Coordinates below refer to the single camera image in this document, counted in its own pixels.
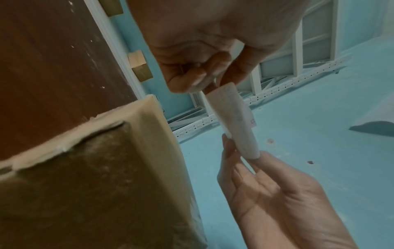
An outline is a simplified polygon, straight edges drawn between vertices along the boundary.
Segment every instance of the hand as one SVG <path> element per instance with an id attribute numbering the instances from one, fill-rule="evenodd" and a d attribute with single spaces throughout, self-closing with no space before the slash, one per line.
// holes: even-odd
<path id="1" fill-rule="evenodd" d="M 267 152 L 242 163 L 223 135 L 218 182 L 248 249 L 356 249 L 320 184 Z"/>
<path id="2" fill-rule="evenodd" d="M 128 0 L 128 5 L 168 88 L 180 93 L 200 91 L 215 78 L 220 85 L 241 82 L 291 38 L 309 2 Z M 236 39 L 245 47 L 231 64 Z"/>

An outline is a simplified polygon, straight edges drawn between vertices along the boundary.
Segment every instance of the wooden door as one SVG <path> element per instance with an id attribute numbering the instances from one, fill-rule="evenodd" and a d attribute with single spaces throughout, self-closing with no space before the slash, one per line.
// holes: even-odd
<path id="1" fill-rule="evenodd" d="M 135 100 L 84 1 L 0 1 L 0 161 Z"/>

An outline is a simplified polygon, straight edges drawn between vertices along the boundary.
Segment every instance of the white tube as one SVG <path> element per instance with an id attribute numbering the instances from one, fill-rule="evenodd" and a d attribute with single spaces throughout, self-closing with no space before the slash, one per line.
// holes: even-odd
<path id="1" fill-rule="evenodd" d="M 242 157 L 259 158 L 259 146 L 252 132 L 256 122 L 252 111 L 239 96 L 235 84 L 231 82 L 213 90 L 206 95 L 206 99 L 226 135 L 235 141 Z"/>

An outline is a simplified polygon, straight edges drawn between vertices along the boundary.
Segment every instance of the wooden block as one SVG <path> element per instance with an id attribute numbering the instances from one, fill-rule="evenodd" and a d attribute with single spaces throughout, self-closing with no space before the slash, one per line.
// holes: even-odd
<path id="1" fill-rule="evenodd" d="M 1 162 L 0 174 L 2 248 L 206 248 L 152 95 Z"/>
<path id="2" fill-rule="evenodd" d="M 123 14 L 120 0 L 98 0 L 108 17 Z"/>
<path id="3" fill-rule="evenodd" d="M 131 69 L 140 82 L 153 78 L 152 72 L 148 67 L 145 57 L 141 50 L 128 54 Z"/>

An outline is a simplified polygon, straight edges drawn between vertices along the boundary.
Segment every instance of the blue floor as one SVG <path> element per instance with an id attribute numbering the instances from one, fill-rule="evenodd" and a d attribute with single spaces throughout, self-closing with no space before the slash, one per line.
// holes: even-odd
<path id="1" fill-rule="evenodd" d="M 394 248 L 394 137 L 348 130 L 394 92 L 394 39 L 350 52 L 331 74 L 253 110 L 261 150 L 315 177 L 360 248 Z M 244 249 L 216 182 L 222 152 L 216 126 L 181 144 L 210 249 Z"/>

